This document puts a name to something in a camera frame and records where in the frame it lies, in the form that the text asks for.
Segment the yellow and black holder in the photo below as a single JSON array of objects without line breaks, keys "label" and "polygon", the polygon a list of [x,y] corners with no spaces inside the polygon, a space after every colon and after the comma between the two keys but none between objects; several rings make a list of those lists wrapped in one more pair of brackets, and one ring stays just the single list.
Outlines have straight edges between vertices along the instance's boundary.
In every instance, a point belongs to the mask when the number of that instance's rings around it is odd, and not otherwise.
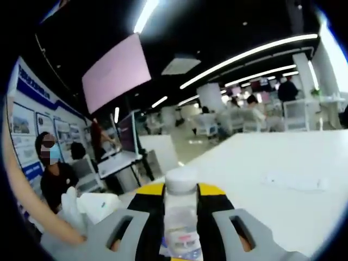
[{"label": "yellow and black holder", "polygon": [[[164,235],[165,184],[139,188],[127,209],[119,209],[88,231],[85,243],[61,251],[64,261],[181,260],[159,255]],[[204,261],[302,261],[298,252],[287,252],[272,238],[269,228],[242,209],[234,209],[225,192],[198,183],[197,231]],[[250,244],[246,252],[240,238]],[[120,240],[116,252],[110,250]]]}]

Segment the black ceiling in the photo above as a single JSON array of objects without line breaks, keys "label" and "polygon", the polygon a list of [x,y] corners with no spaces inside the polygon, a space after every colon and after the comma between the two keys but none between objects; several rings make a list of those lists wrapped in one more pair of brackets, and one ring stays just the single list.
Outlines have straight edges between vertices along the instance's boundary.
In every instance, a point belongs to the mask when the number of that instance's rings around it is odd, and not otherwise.
[{"label": "black ceiling", "polygon": [[[83,74],[113,46],[132,34],[144,2],[71,0],[37,27],[41,47],[66,86],[44,59],[35,35],[23,45],[22,56],[50,89],[87,115],[81,82]],[[122,107],[147,109],[163,96],[168,96],[163,105],[177,104],[195,95],[198,86],[231,68],[274,53],[316,47],[317,40],[310,40],[273,48],[226,66],[184,90],[179,89],[202,71],[248,49],[295,34],[317,33],[319,25],[309,1],[302,1],[303,23],[298,17],[294,19],[289,15],[289,4],[294,5],[294,2],[301,1],[161,0],[140,35],[152,80],[116,98],[96,114],[110,112],[116,105],[121,112]],[[201,63],[186,74],[161,76],[175,54],[194,55]],[[291,55],[244,66],[213,81],[227,83],[290,65],[293,63]]]}]

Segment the plastic bottle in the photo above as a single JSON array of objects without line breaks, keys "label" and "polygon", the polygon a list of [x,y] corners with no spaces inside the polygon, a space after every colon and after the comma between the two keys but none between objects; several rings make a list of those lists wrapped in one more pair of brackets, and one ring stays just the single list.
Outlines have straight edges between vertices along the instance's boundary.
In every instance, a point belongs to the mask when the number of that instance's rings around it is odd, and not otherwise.
[{"label": "plastic bottle", "polygon": [[197,233],[197,172],[188,166],[165,177],[164,235],[171,257],[203,260]]}]

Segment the gray plastic bracket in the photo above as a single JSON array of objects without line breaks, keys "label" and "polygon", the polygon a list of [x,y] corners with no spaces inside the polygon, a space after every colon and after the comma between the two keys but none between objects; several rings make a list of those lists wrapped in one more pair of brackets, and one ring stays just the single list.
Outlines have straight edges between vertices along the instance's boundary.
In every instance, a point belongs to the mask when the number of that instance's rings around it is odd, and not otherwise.
[{"label": "gray plastic bracket", "polygon": [[[85,243],[60,251],[55,258],[64,261],[135,261],[136,248],[148,217],[147,212],[119,209],[102,222],[92,226]],[[130,219],[132,220],[122,237],[119,250],[111,251],[107,246],[111,244],[111,240],[123,222]]]},{"label": "gray plastic bracket", "polygon": [[[287,252],[277,245],[272,231],[243,209],[214,212],[213,217],[220,230],[225,247],[226,261],[303,261],[307,257],[298,252]],[[232,220],[239,219],[246,237],[254,244],[250,252],[245,252]]]}]

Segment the white table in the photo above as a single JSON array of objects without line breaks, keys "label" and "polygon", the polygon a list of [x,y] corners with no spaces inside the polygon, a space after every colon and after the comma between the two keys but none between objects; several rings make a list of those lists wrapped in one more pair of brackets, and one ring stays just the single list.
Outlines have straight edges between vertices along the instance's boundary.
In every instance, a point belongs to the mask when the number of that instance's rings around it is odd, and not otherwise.
[{"label": "white table", "polygon": [[[330,236],[348,201],[348,130],[236,134],[187,165],[267,225],[276,243],[307,256]],[[326,177],[328,189],[266,185],[270,173]]]},{"label": "white table", "polygon": [[319,96],[318,98],[306,99],[307,104],[318,103],[327,108],[329,123],[335,129],[341,129],[338,113],[340,104],[345,101],[346,99],[335,96]]}]

